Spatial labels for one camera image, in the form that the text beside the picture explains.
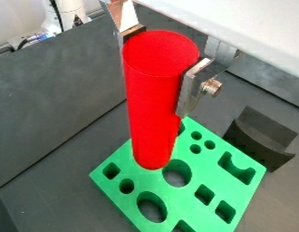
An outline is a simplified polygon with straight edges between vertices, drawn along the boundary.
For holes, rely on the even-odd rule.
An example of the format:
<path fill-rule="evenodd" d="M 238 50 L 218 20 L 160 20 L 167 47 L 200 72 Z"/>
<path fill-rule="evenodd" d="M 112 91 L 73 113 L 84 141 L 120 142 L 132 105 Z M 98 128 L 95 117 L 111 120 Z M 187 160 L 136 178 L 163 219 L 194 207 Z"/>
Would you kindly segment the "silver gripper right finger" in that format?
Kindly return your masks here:
<path fill-rule="evenodd" d="M 215 97 L 223 83 L 216 76 L 227 70 L 239 57 L 240 50 L 212 36 L 207 39 L 204 57 L 188 68 L 183 75 L 175 114 L 184 119 L 196 108 L 200 98 Z"/>

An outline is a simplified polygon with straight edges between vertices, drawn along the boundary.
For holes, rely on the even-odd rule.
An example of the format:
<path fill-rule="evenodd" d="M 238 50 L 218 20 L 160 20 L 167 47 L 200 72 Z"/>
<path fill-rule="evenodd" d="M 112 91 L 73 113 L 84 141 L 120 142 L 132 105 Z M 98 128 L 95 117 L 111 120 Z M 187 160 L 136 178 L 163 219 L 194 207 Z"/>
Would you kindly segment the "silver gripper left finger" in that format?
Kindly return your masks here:
<path fill-rule="evenodd" d="M 135 35 L 147 31 L 147 26 L 138 20 L 136 8 L 132 0 L 99 0 L 103 10 L 114 21 L 114 33 L 118 38 L 119 49 Z"/>

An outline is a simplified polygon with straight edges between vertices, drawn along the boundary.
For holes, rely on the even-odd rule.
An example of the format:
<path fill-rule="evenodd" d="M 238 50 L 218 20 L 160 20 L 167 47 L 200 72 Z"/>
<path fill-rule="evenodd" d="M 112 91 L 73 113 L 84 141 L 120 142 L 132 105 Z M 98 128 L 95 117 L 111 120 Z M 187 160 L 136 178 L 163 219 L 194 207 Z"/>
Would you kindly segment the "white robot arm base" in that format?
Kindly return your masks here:
<path fill-rule="evenodd" d="M 43 7 L 45 20 L 40 28 L 8 40 L 15 51 L 91 22 L 84 10 L 84 0 L 43 0 Z"/>

